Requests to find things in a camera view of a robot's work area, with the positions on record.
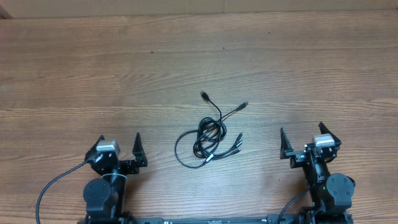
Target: wooden tabletop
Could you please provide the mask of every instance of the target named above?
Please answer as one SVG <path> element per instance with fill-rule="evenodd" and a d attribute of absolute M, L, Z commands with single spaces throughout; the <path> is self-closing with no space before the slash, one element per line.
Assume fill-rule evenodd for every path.
<path fill-rule="evenodd" d="M 37 197 L 80 164 L 101 134 L 133 158 L 140 132 L 149 165 L 130 175 L 125 210 L 136 217 L 258 217 L 306 188 L 279 159 L 283 126 L 295 149 L 319 133 L 342 141 L 331 173 L 357 186 L 356 223 L 398 218 L 398 11 L 273 12 L 0 21 L 0 223 L 35 223 Z M 227 113 L 220 151 L 181 166 L 176 139 Z M 200 164 L 195 135 L 178 146 Z M 42 223 L 84 219 L 89 165 L 44 195 Z M 310 205 L 299 201 L 288 212 Z"/>

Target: black cable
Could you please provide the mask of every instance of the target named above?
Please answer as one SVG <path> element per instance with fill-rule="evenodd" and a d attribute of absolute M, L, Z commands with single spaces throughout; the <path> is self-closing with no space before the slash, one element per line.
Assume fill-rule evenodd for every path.
<path fill-rule="evenodd" d="M 72 169 L 70 169 L 70 170 L 64 172 L 63 174 L 61 174 L 61 175 L 59 175 L 58 177 L 56 177 L 56 178 L 54 178 L 53 180 L 51 180 L 51 181 L 44 187 L 44 189 L 43 189 L 42 192 L 40 193 L 39 198 L 37 199 L 37 203 L 36 203 L 36 223 L 37 223 L 37 224 L 40 224 L 39 207 L 40 207 L 40 201 L 42 200 L 42 197 L 43 197 L 45 191 L 46 191 L 55 181 L 57 181 L 57 180 L 61 179 L 62 177 L 64 177 L 64 176 L 70 174 L 71 172 L 73 172 L 73 171 L 75 171 L 75 170 L 81 168 L 81 167 L 84 166 L 88 161 L 89 161 L 89 159 L 86 160 L 86 161 L 84 161 L 84 162 L 81 163 L 80 165 L 76 166 L 75 168 L 72 168 Z"/>
<path fill-rule="evenodd" d="M 306 193 L 308 192 L 307 190 L 304 190 L 301 194 L 297 195 L 296 197 L 294 197 L 291 201 L 288 202 L 288 204 L 285 205 L 284 209 L 282 209 L 282 211 L 280 212 L 279 216 L 278 216 L 278 221 L 277 224 L 280 224 L 280 219 L 282 218 L 282 216 L 284 215 L 285 211 L 287 210 L 287 208 L 293 204 L 293 202 L 295 202 L 297 199 L 299 199 L 300 197 L 303 197 Z"/>
<path fill-rule="evenodd" d="M 197 169 L 197 168 L 203 167 L 205 164 L 210 162 L 210 160 L 212 160 L 212 159 L 214 159 L 214 160 L 224 159 L 228 156 L 235 155 L 241 151 L 239 146 L 242 145 L 242 140 L 241 140 L 242 135 L 243 135 L 242 133 L 236 138 L 235 143 L 232 145 L 232 147 L 230 147 L 230 149 L 228 149 L 225 152 L 215 154 L 215 151 L 218 148 L 218 144 L 226 136 L 226 126 L 223 123 L 223 119 L 227 118 L 229 115 L 245 108 L 249 104 L 248 102 L 242 103 L 235 110 L 232 110 L 231 112 L 229 112 L 223 116 L 221 113 L 221 110 L 210 100 L 209 96 L 205 92 L 202 91 L 200 94 L 203 97 L 203 99 L 209 101 L 218 110 L 218 112 L 220 112 L 220 118 L 217 120 L 214 120 L 213 118 L 209 118 L 209 117 L 203 118 L 199 122 L 198 129 L 184 132 L 183 134 L 180 135 L 180 137 L 178 137 L 177 141 L 175 142 L 175 146 L 174 146 L 175 157 L 177 158 L 179 163 L 181 163 L 181 165 L 191 168 L 191 169 Z M 209 136 L 209 133 L 211 133 L 213 130 L 215 130 L 216 133 L 214 133 L 212 136 Z M 194 155 L 198 158 L 205 159 L 205 161 L 203 161 L 203 163 L 200 164 L 199 166 L 188 166 L 188 165 L 184 164 L 180 160 L 180 158 L 178 158 L 178 155 L 177 155 L 178 142 L 181 140 L 181 138 L 183 138 L 184 136 L 191 134 L 191 133 L 197 133 L 197 140 L 193 144 Z M 211 142 L 211 144 L 207 147 L 204 147 L 203 143 L 205 141 Z"/>

